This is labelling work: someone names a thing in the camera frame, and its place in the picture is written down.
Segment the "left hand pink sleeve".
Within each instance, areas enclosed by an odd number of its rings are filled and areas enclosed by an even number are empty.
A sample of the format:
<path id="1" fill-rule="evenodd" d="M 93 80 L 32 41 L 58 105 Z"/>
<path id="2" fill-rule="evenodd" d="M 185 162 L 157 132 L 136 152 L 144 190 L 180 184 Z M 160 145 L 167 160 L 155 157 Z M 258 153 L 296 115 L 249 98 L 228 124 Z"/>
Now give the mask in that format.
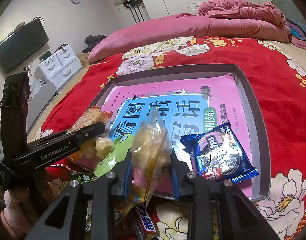
<path id="1" fill-rule="evenodd" d="M 30 233 L 39 215 L 29 200 L 28 190 L 13 189 L 4 193 L 5 208 L 0 213 L 2 224 L 11 239 L 21 239 Z"/>

